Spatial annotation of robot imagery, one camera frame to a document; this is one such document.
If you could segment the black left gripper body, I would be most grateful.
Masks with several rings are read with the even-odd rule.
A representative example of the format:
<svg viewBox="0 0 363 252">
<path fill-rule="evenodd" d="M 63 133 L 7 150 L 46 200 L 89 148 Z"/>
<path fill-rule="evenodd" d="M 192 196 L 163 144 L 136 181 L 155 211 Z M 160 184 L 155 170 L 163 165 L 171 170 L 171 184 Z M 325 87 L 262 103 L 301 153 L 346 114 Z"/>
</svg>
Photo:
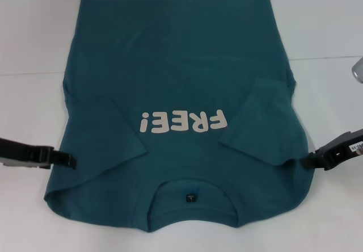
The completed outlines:
<svg viewBox="0 0 363 252">
<path fill-rule="evenodd" d="M 44 149 L 1 139 L 1 163 L 10 167 L 39 167 L 44 169 Z"/>
</svg>

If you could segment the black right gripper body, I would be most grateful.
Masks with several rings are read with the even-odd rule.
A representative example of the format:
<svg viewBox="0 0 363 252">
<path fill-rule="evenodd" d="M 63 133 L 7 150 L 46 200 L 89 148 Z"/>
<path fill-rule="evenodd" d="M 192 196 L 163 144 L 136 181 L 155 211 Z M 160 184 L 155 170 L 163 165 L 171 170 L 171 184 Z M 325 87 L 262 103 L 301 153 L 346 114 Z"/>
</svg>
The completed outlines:
<svg viewBox="0 0 363 252">
<path fill-rule="evenodd" d="M 339 164 L 362 155 L 362 129 L 346 132 L 316 152 L 316 168 L 331 170 Z"/>
</svg>

